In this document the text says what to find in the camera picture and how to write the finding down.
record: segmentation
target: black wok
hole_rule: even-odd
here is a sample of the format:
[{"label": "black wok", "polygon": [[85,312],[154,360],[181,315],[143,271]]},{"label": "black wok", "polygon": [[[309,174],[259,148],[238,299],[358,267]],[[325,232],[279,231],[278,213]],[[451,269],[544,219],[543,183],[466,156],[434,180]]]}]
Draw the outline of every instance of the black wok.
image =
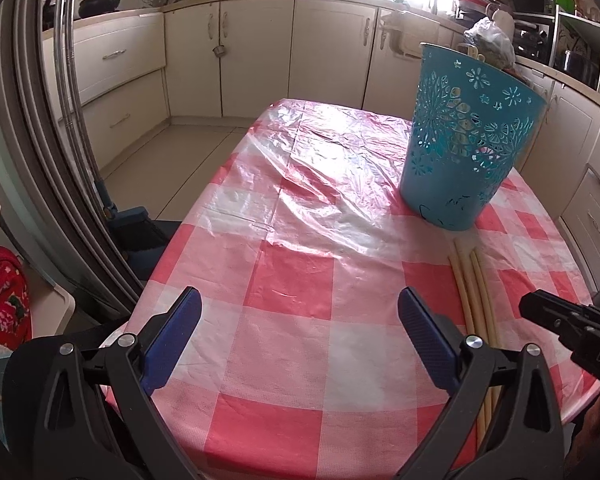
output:
[{"label": "black wok", "polygon": [[83,0],[78,6],[78,15],[81,18],[90,18],[108,12],[115,12],[120,0]]}]

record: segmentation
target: metal screw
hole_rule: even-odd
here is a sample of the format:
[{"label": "metal screw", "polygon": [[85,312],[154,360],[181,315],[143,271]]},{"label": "metal screw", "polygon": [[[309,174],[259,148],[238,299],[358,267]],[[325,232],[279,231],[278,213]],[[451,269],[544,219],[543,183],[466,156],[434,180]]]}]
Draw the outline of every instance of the metal screw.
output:
[{"label": "metal screw", "polygon": [[468,336],[464,340],[464,342],[467,346],[470,346],[471,348],[480,348],[482,346],[482,339],[479,338],[477,335]]},{"label": "metal screw", "polygon": [[74,351],[74,346],[71,343],[64,343],[60,347],[60,353],[62,355],[69,355],[73,351]]},{"label": "metal screw", "polygon": [[136,342],[136,336],[133,334],[123,334],[118,338],[118,345],[122,347],[131,346]]},{"label": "metal screw", "polygon": [[538,357],[542,353],[542,350],[540,349],[540,347],[533,343],[526,346],[526,351],[529,354],[531,354],[533,357]]}]

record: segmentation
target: plastic bag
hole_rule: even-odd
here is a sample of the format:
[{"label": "plastic bag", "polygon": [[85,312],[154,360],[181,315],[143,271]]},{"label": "plastic bag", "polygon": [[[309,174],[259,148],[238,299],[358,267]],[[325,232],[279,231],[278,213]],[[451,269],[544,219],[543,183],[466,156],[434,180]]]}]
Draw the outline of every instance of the plastic bag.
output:
[{"label": "plastic bag", "polygon": [[483,18],[464,32],[467,43],[475,45],[486,63],[499,68],[513,68],[516,52],[507,35],[489,18]]}]

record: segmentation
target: tile floor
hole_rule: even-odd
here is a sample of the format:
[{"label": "tile floor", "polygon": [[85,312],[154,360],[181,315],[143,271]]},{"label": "tile floor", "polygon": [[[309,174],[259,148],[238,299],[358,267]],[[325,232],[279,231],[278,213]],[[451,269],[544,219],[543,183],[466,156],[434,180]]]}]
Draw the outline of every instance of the tile floor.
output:
[{"label": "tile floor", "polygon": [[142,205],[152,219],[181,221],[246,131],[172,124],[116,168],[107,189],[120,210]]}]

